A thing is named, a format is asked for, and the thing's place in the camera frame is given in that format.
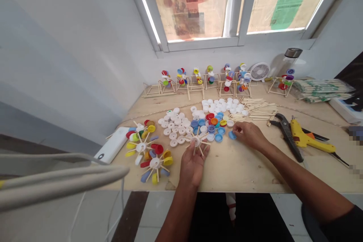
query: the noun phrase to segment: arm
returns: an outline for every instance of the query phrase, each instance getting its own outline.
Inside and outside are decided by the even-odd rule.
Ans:
[[[271,161],[321,224],[332,222],[353,209],[354,205],[349,200],[271,144],[253,123],[237,122],[233,131],[238,140],[258,150]]]
[[[180,178],[173,202],[155,241],[187,241],[197,191],[203,176],[203,166],[210,146],[202,144],[204,156],[199,149],[193,155],[192,142],[181,158]]]

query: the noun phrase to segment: window frame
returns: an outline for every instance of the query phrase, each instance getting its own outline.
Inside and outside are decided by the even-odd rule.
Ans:
[[[237,26],[239,23],[238,19],[242,0],[228,0],[226,9],[227,11],[230,11],[230,13],[226,12],[224,30],[224,33],[228,33],[228,37],[218,37],[194,41],[168,42],[156,0],[145,1],[148,10],[144,6],[143,0],[134,0],[155,52],[173,52],[207,48],[234,47],[244,46],[246,44],[252,43],[264,43],[271,41],[282,42],[311,39],[314,35],[314,32],[317,30],[320,23],[327,14],[328,10],[335,2],[335,0],[321,0],[306,28],[298,30],[283,29],[281,31],[247,33],[254,0],[244,0],[239,35],[237,36]],[[152,24],[150,23],[149,16],[151,16],[152,21],[155,25],[154,29]],[[160,43],[158,43],[157,41],[154,30],[156,30],[157,32]]]

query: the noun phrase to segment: white fan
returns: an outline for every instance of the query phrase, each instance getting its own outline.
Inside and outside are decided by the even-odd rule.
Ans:
[[[251,72],[252,80],[265,82],[265,78],[270,71],[270,67],[265,62],[257,62],[249,68],[249,71]]]

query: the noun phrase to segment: wooden stick stand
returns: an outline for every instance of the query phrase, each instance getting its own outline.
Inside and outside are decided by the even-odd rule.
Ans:
[[[203,99],[204,99],[204,84],[198,84],[198,82],[193,82],[192,77],[190,77],[190,80],[188,80],[189,84],[188,87],[188,99],[190,101],[190,92],[202,92]]]
[[[232,97],[234,97],[234,94],[235,94],[235,89],[234,89],[234,85],[235,85],[235,80],[233,80],[232,82],[231,82],[231,86],[230,86],[230,90],[226,93],[224,90],[223,90],[223,92],[224,93],[222,93],[222,87],[223,87],[223,85],[224,85],[224,82],[226,81],[226,80],[222,80],[222,76],[221,75],[225,75],[225,74],[217,74],[218,75],[218,95],[219,95],[219,97],[221,97],[221,96],[230,96],[230,95],[232,95]]]
[[[176,80],[176,90],[187,90],[188,89],[188,85],[189,85],[189,78],[186,77],[186,84],[184,85],[184,87],[181,87],[182,85],[179,83],[179,80],[181,78],[177,77],[177,80]]]
[[[165,91],[166,86],[164,86],[160,80],[158,81],[158,84],[155,84],[155,85],[147,85],[146,83],[143,83],[143,84],[144,84],[144,94],[145,94],[144,96],[142,96],[143,98],[152,98],[152,97],[176,94],[175,88],[173,85],[173,80],[170,82],[170,85],[173,90],[168,90],[168,91]]]
[[[243,91],[243,92],[240,92],[238,90],[238,84],[239,84],[239,81],[235,81],[234,82],[234,96],[235,97],[238,97],[238,96],[248,96],[249,98],[252,98],[252,93],[251,93],[251,82],[247,83],[247,90]]]
[[[204,74],[202,75],[204,76],[204,89],[210,89],[210,88],[218,88],[219,87],[219,80],[214,80],[213,84],[209,84],[209,81],[208,81],[208,78],[209,78],[209,75],[208,74]]]
[[[277,94],[277,95],[283,95],[284,97],[287,97],[289,95],[289,93],[290,93],[292,85],[294,84],[294,80],[291,82],[291,85],[286,90],[283,90],[283,93],[271,91],[271,88],[274,86],[276,80],[280,80],[280,79],[282,79],[282,78],[275,77],[275,79],[273,80],[273,82],[272,82],[270,88],[268,89],[267,93],[274,93],[274,94]]]

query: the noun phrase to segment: wooden tabletop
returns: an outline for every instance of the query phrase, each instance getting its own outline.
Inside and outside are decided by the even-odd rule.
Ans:
[[[281,95],[267,94],[267,90],[268,83],[258,82],[257,86],[252,86],[251,88],[252,98],[264,98],[267,102],[301,110],[341,126],[349,125],[328,103],[308,104],[304,101],[296,100],[292,95],[285,98]],[[211,88],[205,90],[205,99],[219,99],[217,89]],[[171,151],[174,163],[168,166],[171,172],[170,176],[161,176],[158,185],[153,185],[151,178],[147,183],[142,183],[140,178],[145,169],[135,165],[136,155],[128,158],[125,157],[127,149],[126,145],[124,145],[112,164],[122,164],[130,167],[130,172],[125,178],[125,190],[175,190],[179,182],[180,159],[188,143],[186,142],[183,145],[172,148],[169,137],[163,135],[164,129],[157,124],[157,121],[166,115],[167,110],[172,110],[175,107],[179,107],[180,111],[189,120],[192,120],[190,111],[192,105],[190,104],[195,105],[198,110],[201,110],[201,101],[201,92],[191,93],[191,101],[188,101],[186,90],[179,90],[176,95],[172,96],[156,98],[140,97],[138,99],[128,112],[125,118],[126,121],[120,125],[134,127],[133,120],[137,123],[144,123],[146,119],[155,121],[157,129],[152,136],[159,136],[156,143],[163,145],[164,150],[169,149]],[[362,148],[349,138],[344,128],[282,107],[278,107],[278,112],[285,115],[288,120],[294,115],[303,128],[329,138],[329,143],[336,146],[337,154],[348,164],[354,165],[353,169],[360,169],[362,176]],[[279,128],[275,126],[267,127],[266,121],[253,122],[262,130],[271,143],[295,160],[286,142],[283,140]],[[279,172],[262,154],[251,150],[236,140],[229,139],[227,134],[230,130],[230,128],[226,127],[226,135],[224,135],[221,143],[212,142],[209,156],[205,162],[203,180],[199,191],[291,193],[291,189],[287,186]],[[305,158],[304,162],[307,169],[338,192],[363,192],[363,179],[360,178],[358,170],[350,170],[333,156],[310,146],[303,148],[302,154]],[[114,190],[119,190],[119,188],[120,182],[103,187],[103,189]]]

